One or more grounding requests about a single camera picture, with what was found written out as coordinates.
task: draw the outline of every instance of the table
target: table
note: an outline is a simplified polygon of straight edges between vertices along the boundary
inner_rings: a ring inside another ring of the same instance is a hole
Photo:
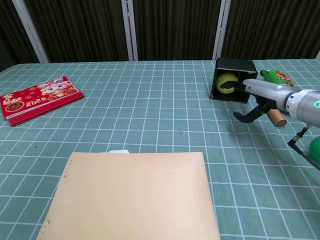
[[[254,63],[320,90],[317,59]],[[0,239],[36,239],[72,152],[119,149],[203,152],[222,240],[320,239],[320,173],[286,144],[304,124],[287,116],[276,128],[266,115],[238,122],[232,113],[256,103],[209,99],[214,65],[39,63],[0,72],[0,95],[63,75],[85,95],[16,127],[0,117]],[[312,127],[300,148],[307,151],[316,136]]]

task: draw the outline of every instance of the wooden cylinder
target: wooden cylinder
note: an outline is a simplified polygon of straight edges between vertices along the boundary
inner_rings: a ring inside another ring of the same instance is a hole
[[[267,114],[276,127],[283,127],[287,124],[285,116],[278,109],[271,109]]]

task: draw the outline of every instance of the robotic arm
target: robotic arm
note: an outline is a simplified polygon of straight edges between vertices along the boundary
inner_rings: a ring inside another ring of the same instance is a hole
[[[320,128],[320,91],[301,90],[257,79],[246,79],[243,82],[227,81],[220,87],[223,89],[234,88],[235,92],[247,92],[255,96],[258,106],[247,115],[242,115],[239,112],[233,113],[240,122],[251,123],[269,112],[270,109],[279,109],[288,112],[292,118],[306,123],[307,126],[297,133],[288,142],[288,145],[320,170],[320,163],[305,155],[295,145],[311,126]]]

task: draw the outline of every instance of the yellow-green ball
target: yellow-green ball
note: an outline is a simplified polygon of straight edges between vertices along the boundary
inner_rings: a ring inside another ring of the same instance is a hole
[[[216,88],[218,89],[218,91],[220,93],[222,93],[222,94],[232,94],[235,91],[235,89],[233,87],[229,88],[229,89],[220,87],[222,84],[224,84],[225,82],[228,82],[228,81],[236,81],[236,82],[238,82],[238,78],[232,72],[225,72],[225,73],[221,74],[220,76],[218,76],[218,79],[216,80]]]

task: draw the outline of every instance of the tennis ball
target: tennis ball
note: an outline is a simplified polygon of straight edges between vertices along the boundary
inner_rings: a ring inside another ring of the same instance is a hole
[[[309,150],[311,157],[320,163],[320,136],[312,140]]]
[[[232,72],[225,72],[223,74],[221,74],[220,76],[218,76],[218,79],[216,80],[216,88],[218,89],[218,91],[222,94],[232,94],[235,91],[235,88],[221,88],[220,86],[222,84],[224,84],[225,82],[228,81],[236,81],[238,82],[238,78],[235,74],[233,74]]]

